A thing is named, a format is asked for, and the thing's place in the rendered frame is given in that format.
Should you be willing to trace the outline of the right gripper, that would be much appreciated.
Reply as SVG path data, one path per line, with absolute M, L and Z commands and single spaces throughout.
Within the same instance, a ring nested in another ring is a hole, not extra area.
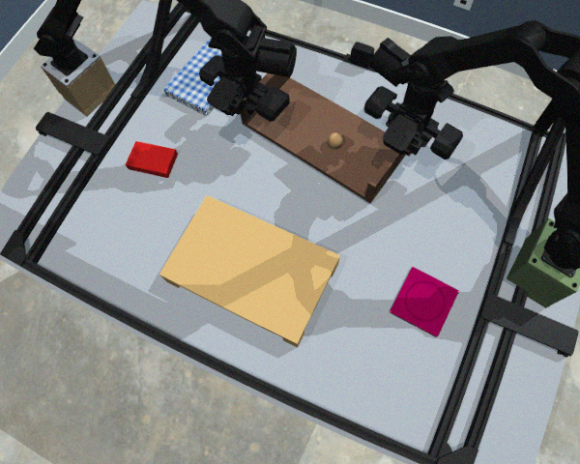
M 235 79 L 239 80 L 240 85 L 241 82 L 244 83 L 249 90 L 249 95 L 245 99 L 245 108 L 249 115 L 254 112 L 252 111 L 254 109 L 261 117 L 271 122 L 290 103 L 289 94 L 275 86 L 272 86 L 268 90 L 266 85 L 259 82 L 262 77 L 256 73 L 254 65 L 248 72 L 244 73 L 232 73 L 223 66 L 222 57 L 215 55 L 200 69 L 199 76 L 201 81 L 209 86 L 213 86 L 215 84 L 214 80 L 218 76 L 220 77 L 220 72 L 224 72 L 228 78 L 234 81 Z

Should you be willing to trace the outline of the tan wooden shelf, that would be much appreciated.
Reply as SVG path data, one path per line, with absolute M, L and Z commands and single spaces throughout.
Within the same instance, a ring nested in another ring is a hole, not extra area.
M 159 275 L 298 347 L 339 258 L 206 195 Z

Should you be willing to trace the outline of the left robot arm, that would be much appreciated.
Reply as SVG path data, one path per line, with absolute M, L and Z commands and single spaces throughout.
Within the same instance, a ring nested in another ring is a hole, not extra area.
M 537 50 L 569 59 L 554 71 Z M 580 36 L 531 20 L 463 40 L 436 37 L 413 55 L 386 38 L 369 67 L 395 87 L 409 81 L 406 102 L 418 111 L 427 111 L 454 92 L 445 80 L 451 75 L 512 62 L 524 68 L 538 90 L 552 98 L 555 111 L 565 121 L 568 200 L 566 194 L 554 209 L 557 230 L 548 237 L 541 260 L 574 277 L 580 269 Z M 416 155 L 423 144 L 422 130 L 420 119 L 408 117 L 399 108 L 383 135 L 384 144 L 398 154 Z

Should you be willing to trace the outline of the tan ball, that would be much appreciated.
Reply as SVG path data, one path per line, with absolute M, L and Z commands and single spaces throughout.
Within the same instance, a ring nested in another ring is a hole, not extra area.
M 328 144 L 332 147 L 332 148 L 338 148 L 339 146 L 341 146 L 342 144 L 342 136 L 339 133 L 331 133 L 328 137 Z

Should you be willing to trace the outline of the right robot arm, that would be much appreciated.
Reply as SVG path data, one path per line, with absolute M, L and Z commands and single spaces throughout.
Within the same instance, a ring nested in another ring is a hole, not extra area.
M 242 0 L 177 1 L 198 17 L 203 30 L 211 37 L 208 47 L 221 50 L 224 67 L 229 72 L 246 73 L 254 65 L 257 72 L 292 75 L 297 48 L 291 42 L 266 39 L 267 26 Z M 70 75 L 88 59 L 71 38 L 83 19 L 76 11 L 80 2 L 57 0 L 56 8 L 52 8 L 37 32 L 39 41 L 34 50 L 41 56 L 52 57 L 54 61 L 50 64 L 64 75 Z M 250 26 L 252 30 L 247 36 Z M 241 85 L 239 82 L 220 72 L 220 80 L 207 102 L 226 115 L 240 115 L 247 105 L 244 98 L 249 90 L 244 82 Z

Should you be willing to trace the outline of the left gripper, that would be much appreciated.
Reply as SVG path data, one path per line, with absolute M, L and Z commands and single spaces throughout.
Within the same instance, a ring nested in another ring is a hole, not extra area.
M 422 147 L 425 147 L 432 136 L 435 138 L 430 149 L 432 153 L 444 160 L 448 160 L 463 137 L 463 132 L 452 125 L 446 123 L 441 130 L 438 130 L 439 123 L 431 118 L 435 106 L 427 111 L 418 111 L 412 108 L 405 100 L 400 104 L 392 103 L 397 94 L 387 89 L 384 86 L 377 87 L 364 105 L 364 113 L 370 115 L 375 119 L 380 119 L 385 110 L 391 114 L 388 117 L 386 126 L 389 127 L 393 114 L 398 108 L 406 111 L 406 115 L 415 120 L 420 119 L 423 122 L 423 130 L 421 138 L 423 139 Z M 400 107 L 399 107 L 400 106 Z M 430 121 L 430 122 L 429 122 Z M 437 137 L 437 138 L 436 138 Z M 428 138 L 428 139 L 427 139 Z

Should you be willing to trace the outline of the red rectangular block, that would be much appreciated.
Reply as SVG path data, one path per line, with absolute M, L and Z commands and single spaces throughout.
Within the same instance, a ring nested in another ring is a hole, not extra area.
M 168 178 L 177 156 L 176 149 L 135 141 L 126 167 Z

